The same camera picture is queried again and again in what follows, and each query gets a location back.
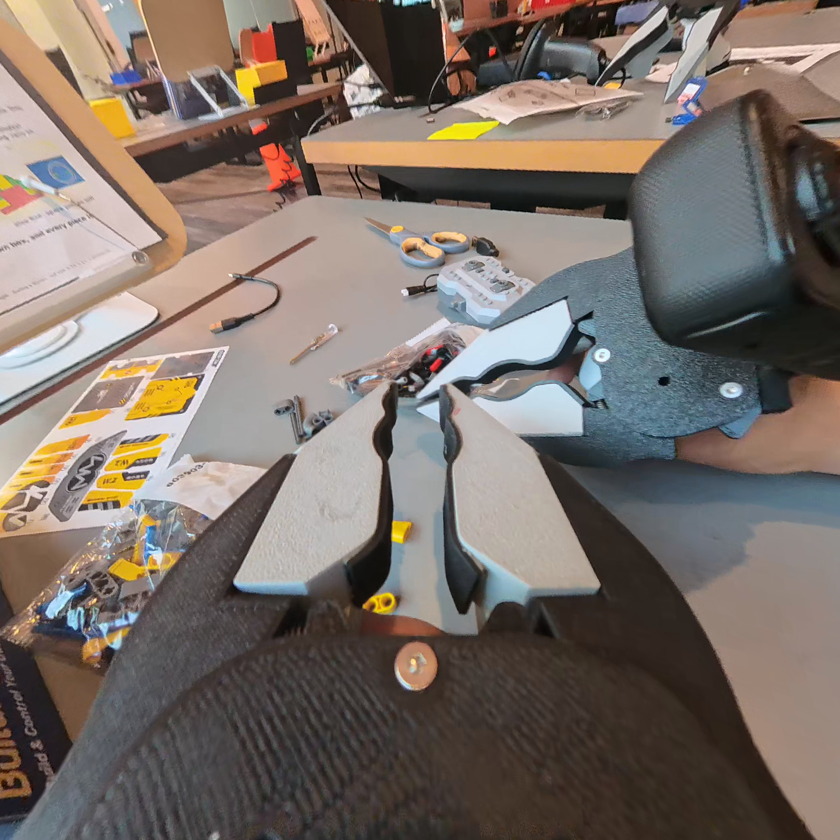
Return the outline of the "white paper sheets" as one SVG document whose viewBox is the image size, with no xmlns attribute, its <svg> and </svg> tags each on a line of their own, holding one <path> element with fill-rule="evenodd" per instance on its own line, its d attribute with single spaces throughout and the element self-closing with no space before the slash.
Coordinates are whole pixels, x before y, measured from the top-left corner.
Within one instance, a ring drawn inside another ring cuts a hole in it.
<svg viewBox="0 0 840 840">
<path fill-rule="evenodd" d="M 643 96 L 641 91 L 624 87 L 597 87 L 585 81 L 537 79 L 510 82 L 455 106 L 481 119 L 509 125 L 520 119 L 578 112 L 587 107 L 601 108 Z"/>
</svg>

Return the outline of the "clear bag of small pins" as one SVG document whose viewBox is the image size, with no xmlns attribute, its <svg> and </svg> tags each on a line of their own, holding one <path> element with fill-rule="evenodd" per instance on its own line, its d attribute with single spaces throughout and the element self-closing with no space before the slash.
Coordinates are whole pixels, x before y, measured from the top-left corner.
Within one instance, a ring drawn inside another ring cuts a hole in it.
<svg viewBox="0 0 840 840">
<path fill-rule="evenodd" d="M 2 628 L 2 641 L 107 669 L 162 579 L 266 470 L 186 455 L 133 497 Z"/>
</svg>

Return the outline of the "grey yellow handled scissors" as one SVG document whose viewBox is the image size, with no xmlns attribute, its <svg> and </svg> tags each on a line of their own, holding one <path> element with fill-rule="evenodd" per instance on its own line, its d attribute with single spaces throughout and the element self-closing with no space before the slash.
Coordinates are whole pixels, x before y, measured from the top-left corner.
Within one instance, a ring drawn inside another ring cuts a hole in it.
<svg viewBox="0 0 840 840">
<path fill-rule="evenodd" d="M 370 217 L 364 221 L 398 248 L 402 262 L 412 268 L 441 267 L 447 256 L 464 254 L 471 246 L 471 238 L 459 232 L 418 234 L 402 225 L 391 226 Z"/>
</svg>

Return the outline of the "black office chair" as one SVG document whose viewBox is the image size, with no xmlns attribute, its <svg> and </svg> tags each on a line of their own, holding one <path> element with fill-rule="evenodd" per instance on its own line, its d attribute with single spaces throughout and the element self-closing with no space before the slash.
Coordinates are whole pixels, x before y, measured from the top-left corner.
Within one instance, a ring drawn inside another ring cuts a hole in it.
<svg viewBox="0 0 840 840">
<path fill-rule="evenodd" d="M 513 81 L 583 77 L 593 85 L 608 64 L 603 47 L 558 35 L 558 18 L 545 18 L 528 34 L 512 72 Z"/>
</svg>

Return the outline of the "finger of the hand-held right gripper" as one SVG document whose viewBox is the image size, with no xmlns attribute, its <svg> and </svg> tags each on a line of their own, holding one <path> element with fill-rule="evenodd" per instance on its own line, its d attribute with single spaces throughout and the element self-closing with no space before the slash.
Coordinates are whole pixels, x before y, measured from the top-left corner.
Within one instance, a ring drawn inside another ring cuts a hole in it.
<svg viewBox="0 0 840 840">
<path fill-rule="evenodd" d="M 501 378 L 466 389 L 469 399 L 519 436 L 583 436 L 584 401 L 549 378 Z"/>
<path fill-rule="evenodd" d="M 537 385 L 562 385 L 578 392 L 554 373 L 571 360 L 580 342 L 593 344 L 589 326 L 594 311 L 574 317 L 567 299 L 539 308 L 494 329 L 485 330 L 434 374 L 417 394 L 420 403 L 437 400 L 451 385 L 473 400 L 509 402 Z"/>
</svg>

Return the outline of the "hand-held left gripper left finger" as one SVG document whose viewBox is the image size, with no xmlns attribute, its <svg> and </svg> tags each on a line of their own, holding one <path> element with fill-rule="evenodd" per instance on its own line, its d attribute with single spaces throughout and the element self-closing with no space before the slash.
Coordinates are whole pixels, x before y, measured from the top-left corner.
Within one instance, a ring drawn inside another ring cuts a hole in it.
<svg viewBox="0 0 840 840">
<path fill-rule="evenodd" d="M 234 578 L 240 592 L 361 606 L 391 570 L 396 387 L 377 386 L 296 453 Z"/>
</svg>

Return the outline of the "wood-edged background table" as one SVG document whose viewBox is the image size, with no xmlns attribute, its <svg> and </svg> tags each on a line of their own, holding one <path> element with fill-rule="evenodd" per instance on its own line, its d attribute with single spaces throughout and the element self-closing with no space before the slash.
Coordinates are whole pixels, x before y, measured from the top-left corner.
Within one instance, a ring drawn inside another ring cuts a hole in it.
<svg viewBox="0 0 840 840">
<path fill-rule="evenodd" d="M 583 209 L 607 205 L 623 218 L 633 179 L 678 130 L 675 105 L 648 82 L 644 95 L 609 119 L 575 112 L 519 119 L 472 140 L 430 140 L 435 131 L 476 115 L 449 107 L 383 110 L 307 137 L 307 163 L 370 170 L 383 198 L 488 203 L 499 209 Z"/>
</svg>

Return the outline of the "blue cardboard kit box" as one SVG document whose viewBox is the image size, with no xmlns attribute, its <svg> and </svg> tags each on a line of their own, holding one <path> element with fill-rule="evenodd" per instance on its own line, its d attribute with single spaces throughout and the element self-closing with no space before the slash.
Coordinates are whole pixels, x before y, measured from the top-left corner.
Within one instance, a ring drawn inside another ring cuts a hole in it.
<svg viewBox="0 0 840 840">
<path fill-rule="evenodd" d="M 49 788 L 70 746 L 34 656 L 2 638 L 2 838 L 13 835 Z"/>
</svg>

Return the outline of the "orange traffic cone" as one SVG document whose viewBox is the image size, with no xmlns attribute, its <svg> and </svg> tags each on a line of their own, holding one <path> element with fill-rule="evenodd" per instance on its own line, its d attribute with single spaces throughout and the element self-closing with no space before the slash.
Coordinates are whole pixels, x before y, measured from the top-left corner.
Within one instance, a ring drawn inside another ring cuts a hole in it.
<svg viewBox="0 0 840 840">
<path fill-rule="evenodd" d="M 281 144 L 262 145 L 259 147 L 259 153 L 270 178 L 267 191 L 277 192 L 301 178 L 301 171 Z"/>
</svg>

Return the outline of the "grey battery hub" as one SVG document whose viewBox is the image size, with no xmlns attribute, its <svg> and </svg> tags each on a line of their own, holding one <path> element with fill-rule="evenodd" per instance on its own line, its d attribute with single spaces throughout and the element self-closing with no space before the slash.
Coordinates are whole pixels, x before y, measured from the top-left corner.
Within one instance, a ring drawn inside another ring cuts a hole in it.
<svg viewBox="0 0 840 840">
<path fill-rule="evenodd" d="M 464 259 L 437 273 L 437 309 L 450 322 L 488 329 L 536 285 L 497 258 Z"/>
</svg>

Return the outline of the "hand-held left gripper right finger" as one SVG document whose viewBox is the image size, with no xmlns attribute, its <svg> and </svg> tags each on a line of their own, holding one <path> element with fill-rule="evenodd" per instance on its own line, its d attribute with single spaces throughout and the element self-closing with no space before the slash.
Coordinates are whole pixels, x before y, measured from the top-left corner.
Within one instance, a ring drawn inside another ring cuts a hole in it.
<svg viewBox="0 0 840 840">
<path fill-rule="evenodd" d="M 601 583 L 539 454 L 460 390 L 439 393 L 444 570 L 455 609 L 589 596 Z"/>
</svg>

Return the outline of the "clear bag black red parts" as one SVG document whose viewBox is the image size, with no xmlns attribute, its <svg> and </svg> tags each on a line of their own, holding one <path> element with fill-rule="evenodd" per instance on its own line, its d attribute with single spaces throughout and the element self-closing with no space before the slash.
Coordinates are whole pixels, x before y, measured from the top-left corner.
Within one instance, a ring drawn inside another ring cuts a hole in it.
<svg viewBox="0 0 840 840">
<path fill-rule="evenodd" d="M 352 396 L 366 396 L 382 384 L 395 385 L 397 395 L 415 398 L 424 387 L 486 330 L 441 318 L 384 356 L 337 374 L 331 385 Z"/>
</svg>

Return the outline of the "person's right hand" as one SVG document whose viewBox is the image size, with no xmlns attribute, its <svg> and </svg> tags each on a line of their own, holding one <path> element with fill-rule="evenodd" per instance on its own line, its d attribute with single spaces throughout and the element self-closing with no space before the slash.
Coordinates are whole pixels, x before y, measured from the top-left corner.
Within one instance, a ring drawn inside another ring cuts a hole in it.
<svg viewBox="0 0 840 840">
<path fill-rule="evenodd" d="M 791 408 L 760 415 L 741 438 L 717 429 L 676 440 L 677 459 L 754 475 L 839 475 L 839 383 L 789 380 Z"/>
</svg>

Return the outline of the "spare grey black gripper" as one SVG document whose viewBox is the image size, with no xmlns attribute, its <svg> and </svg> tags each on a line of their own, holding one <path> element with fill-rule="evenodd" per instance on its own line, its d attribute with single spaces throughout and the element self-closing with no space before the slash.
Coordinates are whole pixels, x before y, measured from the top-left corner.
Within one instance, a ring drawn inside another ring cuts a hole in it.
<svg viewBox="0 0 840 840">
<path fill-rule="evenodd" d="M 615 77 L 642 78 L 652 70 L 655 59 L 670 42 L 677 25 L 682 26 L 681 53 L 671 72 L 664 103 L 677 100 L 693 77 L 705 77 L 731 54 L 722 36 L 741 8 L 740 1 L 657 2 L 616 55 L 595 80 L 603 87 Z"/>
</svg>

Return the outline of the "clear acrylic stand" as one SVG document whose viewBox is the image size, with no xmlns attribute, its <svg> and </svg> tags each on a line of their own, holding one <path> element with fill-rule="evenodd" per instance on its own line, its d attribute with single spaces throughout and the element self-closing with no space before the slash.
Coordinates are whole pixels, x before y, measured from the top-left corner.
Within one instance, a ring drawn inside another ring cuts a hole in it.
<svg viewBox="0 0 840 840">
<path fill-rule="evenodd" d="M 187 79 L 207 106 L 207 111 L 197 117 L 200 121 L 224 119 L 250 109 L 244 94 L 219 65 L 189 70 Z"/>
</svg>

